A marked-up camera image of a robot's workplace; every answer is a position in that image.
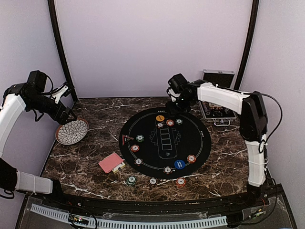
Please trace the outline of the orange big blind button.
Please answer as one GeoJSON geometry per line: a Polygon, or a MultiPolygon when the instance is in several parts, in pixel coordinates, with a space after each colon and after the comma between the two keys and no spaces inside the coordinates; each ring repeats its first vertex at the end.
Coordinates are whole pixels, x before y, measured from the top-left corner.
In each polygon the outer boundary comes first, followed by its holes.
{"type": "Polygon", "coordinates": [[[162,122],[162,121],[165,120],[165,117],[164,117],[163,115],[158,115],[158,116],[156,116],[156,120],[157,120],[158,122],[162,122]]]}

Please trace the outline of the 100 chips mat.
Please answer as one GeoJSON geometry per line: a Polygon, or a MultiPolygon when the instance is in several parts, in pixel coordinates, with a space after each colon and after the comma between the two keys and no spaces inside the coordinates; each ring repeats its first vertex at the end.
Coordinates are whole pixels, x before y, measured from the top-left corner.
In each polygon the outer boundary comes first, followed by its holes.
{"type": "Polygon", "coordinates": [[[140,166],[142,164],[142,160],[140,158],[135,159],[134,164],[140,166]]]}

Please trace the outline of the red back card deck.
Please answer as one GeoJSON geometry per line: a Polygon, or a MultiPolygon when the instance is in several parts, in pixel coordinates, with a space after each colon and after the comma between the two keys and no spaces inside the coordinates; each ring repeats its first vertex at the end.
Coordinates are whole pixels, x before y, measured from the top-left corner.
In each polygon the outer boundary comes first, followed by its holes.
{"type": "Polygon", "coordinates": [[[122,162],[123,159],[117,153],[112,153],[98,164],[105,173],[109,173],[122,162]]]}

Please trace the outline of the green chip stack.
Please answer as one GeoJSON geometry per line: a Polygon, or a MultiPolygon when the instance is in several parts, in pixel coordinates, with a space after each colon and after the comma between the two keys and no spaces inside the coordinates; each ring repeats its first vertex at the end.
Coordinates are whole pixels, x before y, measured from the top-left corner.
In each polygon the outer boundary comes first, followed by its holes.
{"type": "Polygon", "coordinates": [[[126,178],[125,182],[128,186],[135,186],[137,178],[135,176],[129,176],[126,178]]]}

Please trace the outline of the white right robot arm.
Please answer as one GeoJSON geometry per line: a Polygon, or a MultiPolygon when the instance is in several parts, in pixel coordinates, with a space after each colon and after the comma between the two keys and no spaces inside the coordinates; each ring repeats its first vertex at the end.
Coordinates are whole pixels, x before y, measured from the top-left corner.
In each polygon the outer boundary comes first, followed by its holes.
{"type": "Polygon", "coordinates": [[[219,105],[238,114],[240,135],[245,140],[248,152],[248,184],[260,187],[266,180],[264,148],[268,123],[262,95],[236,91],[204,80],[189,82],[182,74],[174,75],[168,85],[170,101],[166,107],[173,115],[189,112],[197,101],[219,105]]]}

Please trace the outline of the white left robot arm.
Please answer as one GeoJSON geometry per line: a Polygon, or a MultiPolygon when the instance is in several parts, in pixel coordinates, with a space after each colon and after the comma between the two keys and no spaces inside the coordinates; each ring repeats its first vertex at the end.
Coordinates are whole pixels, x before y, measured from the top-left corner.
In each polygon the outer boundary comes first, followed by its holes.
{"type": "MultiPolygon", "coordinates": [[[[41,71],[32,71],[25,83],[14,84],[3,95],[0,106],[0,150],[3,151],[7,139],[23,112],[33,111],[48,114],[60,125],[77,120],[77,116],[66,107],[60,99],[71,93],[72,86],[64,82],[58,88],[52,87],[45,91],[49,76],[41,71]]],[[[49,195],[49,201],[57,208],[67,204],[67,197],[54,189],[53,181],[19,171],[4,159],[0,160],[0,187],[12,197],[14,191],[40,193],[49,195]]]]}

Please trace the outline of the red 5 chips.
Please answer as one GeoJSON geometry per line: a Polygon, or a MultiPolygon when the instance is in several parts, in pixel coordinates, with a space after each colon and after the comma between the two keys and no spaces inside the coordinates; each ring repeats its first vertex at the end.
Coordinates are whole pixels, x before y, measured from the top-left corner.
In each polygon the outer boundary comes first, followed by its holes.
{"type": "Polygon", "coordinates": [[[132,152],[137,152],[137,151],[139,151],[139,149],[140,149],[140,147],[138,145],[132,145],[131,146],[131,151],[132,152]]]}
{"type": "Polygon", "coordinates": [[[187,161],[189,162],[189,163],[195,163],[196,162],[196,156],[194,156],[194,155],[189,155],[188,157],[187,157],[187,161]]]}
{"type": "Polygon", "coordinates": [[[169,120],[166,121],[166,124],[168,126],[173,126],[174,125],[174,121],[169,119],[169,120]]]}

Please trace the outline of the red 5 chip stack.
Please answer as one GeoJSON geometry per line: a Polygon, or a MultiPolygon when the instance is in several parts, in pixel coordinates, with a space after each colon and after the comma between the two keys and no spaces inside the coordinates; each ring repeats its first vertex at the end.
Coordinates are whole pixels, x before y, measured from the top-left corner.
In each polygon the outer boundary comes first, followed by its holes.
{"type": "Polygon", "coordinates": [[[178,188],[183,188],[186,185],[186,180],[185,180],[185,178],[180,177],[176,180],[175,183],[178,188]]]}

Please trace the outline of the black orange 100 chip stack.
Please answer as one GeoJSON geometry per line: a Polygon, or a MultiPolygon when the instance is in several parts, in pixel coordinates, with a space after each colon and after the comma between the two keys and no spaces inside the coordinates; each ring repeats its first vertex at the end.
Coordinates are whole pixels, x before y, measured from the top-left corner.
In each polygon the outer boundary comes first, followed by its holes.
{"type": "Polygon", "coordinates": [[[149,185],[150,186],[155,186],[155,185],[157,185],[157,182],[158,182],[158,180],[156,179],[156,178],[151,178],[150,180],[149,180],[149,185]]]}

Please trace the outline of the green chips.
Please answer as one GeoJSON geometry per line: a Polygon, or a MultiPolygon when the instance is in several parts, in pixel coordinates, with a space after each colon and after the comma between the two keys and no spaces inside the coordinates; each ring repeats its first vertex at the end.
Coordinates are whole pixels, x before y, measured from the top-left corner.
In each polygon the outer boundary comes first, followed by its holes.
{"type": "Polygon", "coordinates": [[[178,125],[181,125],[181,124],[183,123],[183,120],[182,120],[182,119],[176,119],[176,123],[177,123],[178,125]]]}
{"type": "Polygon", "coordinates": [[[144,141],[144,136],[143,135],[137,135],[136,136],[136,141],[143,142],[144,141]]]}

